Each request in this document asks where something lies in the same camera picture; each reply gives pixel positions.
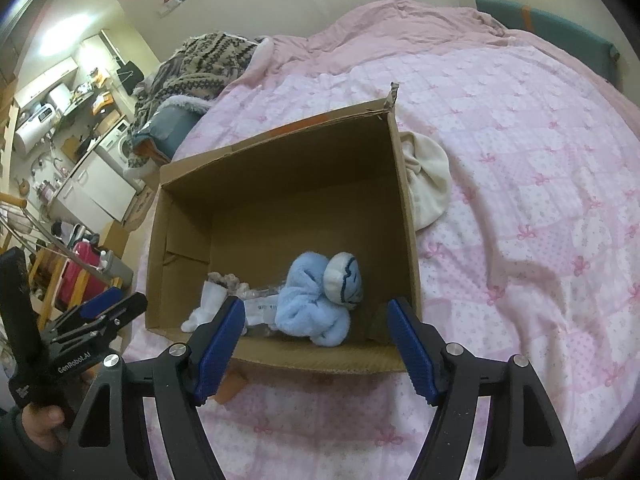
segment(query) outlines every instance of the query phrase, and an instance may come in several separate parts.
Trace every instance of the washing machine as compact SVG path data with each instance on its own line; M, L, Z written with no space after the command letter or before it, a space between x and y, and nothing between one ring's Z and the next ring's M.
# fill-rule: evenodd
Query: washing machine
M103 137L100 144L95 147L95 152L112 170L116 171L124 180L131 184L136 189L136 192L140 192L145 188L145 183L142 180L124 175L124 171L128 168L127 157L129 156L129 152L127 150L128 144L125 144L128 127L129 121L126 119L119 120L109 133Z

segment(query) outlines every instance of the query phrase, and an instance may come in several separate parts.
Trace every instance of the kitchen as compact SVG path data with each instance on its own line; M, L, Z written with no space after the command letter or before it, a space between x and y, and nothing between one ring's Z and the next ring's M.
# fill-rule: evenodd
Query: kitchen
M26 198L41 222L100 232L112 220L124 223L145 190L126 175L127 129L133 90L158 60L118 9L104 12L101 2L102 16L92 18L100 12L82 2L60 12L23 64L10 164L2 169L9 167L10 192Z

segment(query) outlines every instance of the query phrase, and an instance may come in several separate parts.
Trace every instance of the pillow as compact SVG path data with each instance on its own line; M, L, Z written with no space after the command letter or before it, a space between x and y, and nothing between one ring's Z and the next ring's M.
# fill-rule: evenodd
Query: pillow
M174 158L175 151L198 123L202 115L186 108L170 105L158 110L142 129L133 135L133 150L145 140L150 140L158 152L165 158Z

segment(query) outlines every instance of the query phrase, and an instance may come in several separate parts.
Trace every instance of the cardboard box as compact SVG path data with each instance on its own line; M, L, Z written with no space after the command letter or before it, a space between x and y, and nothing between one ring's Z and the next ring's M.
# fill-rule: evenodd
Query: cardboard box
M95 131L98 136L101 137L104 134L108 133L120 120L120 112L117 110L113 110L109 115L107 115L103 120L100 121Z
M100 233L98 246L108 251L113 251L113 254L122 259L128 240L129 232L125 231L120 222L112 220L105 225L104 229Z
M325 373L404 370L386 329L386 304L404 296L419 309L420 281L394 101L390 94L163 166L146 327L187 341L180 324L199 305L212 270L255 288L284 282L304 251L349 251L365 299L342 345L242 337L234 357Z

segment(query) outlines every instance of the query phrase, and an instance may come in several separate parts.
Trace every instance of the knit blanket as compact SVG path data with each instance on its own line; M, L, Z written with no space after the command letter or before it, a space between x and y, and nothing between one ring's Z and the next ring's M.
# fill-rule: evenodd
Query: knit blanket
M225 32L189 38L173 56L162 63L150 87L138 93L135 118L129 127L129 167L142 167L148 156L154 157L149 145L138 145L133 136L140 131L160 105L176 95L194 100L213 101L225 87L240 77L251 61L257 43Z

